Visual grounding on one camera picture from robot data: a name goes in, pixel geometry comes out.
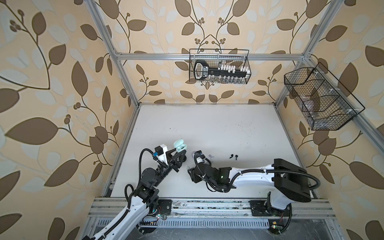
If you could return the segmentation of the mint green charging case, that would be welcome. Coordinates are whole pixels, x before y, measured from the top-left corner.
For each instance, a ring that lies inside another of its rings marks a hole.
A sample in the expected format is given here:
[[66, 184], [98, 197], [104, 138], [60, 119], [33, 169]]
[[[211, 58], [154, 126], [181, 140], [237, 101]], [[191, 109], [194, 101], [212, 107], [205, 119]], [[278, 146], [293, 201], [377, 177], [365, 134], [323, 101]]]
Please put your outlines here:
[[179, 152], [181, 152], [183, 150], [186, 150], [187, 149], [187, 145], [185, 144], [183, 139], [179, 139], [179, 140], [174, 142], [174, 148], [179, 153]]

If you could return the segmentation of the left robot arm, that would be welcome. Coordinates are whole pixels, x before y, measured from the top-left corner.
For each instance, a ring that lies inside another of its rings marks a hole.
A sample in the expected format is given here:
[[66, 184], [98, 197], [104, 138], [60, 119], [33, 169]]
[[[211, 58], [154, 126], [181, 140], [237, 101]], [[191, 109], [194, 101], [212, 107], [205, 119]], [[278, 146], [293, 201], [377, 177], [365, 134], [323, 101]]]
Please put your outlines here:
[[[142, 159], [145, 152], [151, 154], [158, 163], [156, 169], [142, 170]], [[187, 145], [180, 139], [174, 143], [174, 148], [168, 150], [166, 145], [160, 145], [154, 151], [145, 148], [139, 156], [139, 180], [134, 189], [127, 184], [125, 190], [131, 188], [131, 193], [125, 193], [127, 205], [103, 229], [93, 236], [84, 236], [84, 240], [125, 240], [132, 230], [148, 215], [156, 214], [159, 201], [158, 185], [174, 170], [178, 172], [187, 160]]]

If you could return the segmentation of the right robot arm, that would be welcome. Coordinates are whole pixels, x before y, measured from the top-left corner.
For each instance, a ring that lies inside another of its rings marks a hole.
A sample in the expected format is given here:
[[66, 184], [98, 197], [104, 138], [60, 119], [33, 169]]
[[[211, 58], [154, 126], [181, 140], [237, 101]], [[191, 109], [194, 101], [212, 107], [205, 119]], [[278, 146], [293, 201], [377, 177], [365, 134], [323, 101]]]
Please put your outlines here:
[[192, 182], [205, 182], [211, 192], [229, 193], [239, 187], [269, 188], [266, 201], [255, 205], [261, 215], [282, 219], [288, 213], [284, 225], [272, 223], [268, 231], [282, 235], [293, 217], [293, 202], [309, 203], [311, 191], [321, 186], [321, 181], [305, 169], [283, 159], [274, 159], [273, 164], [256, 169], [214, 168], [201, 151], [194, 153], [195, 167], [188, 170]]

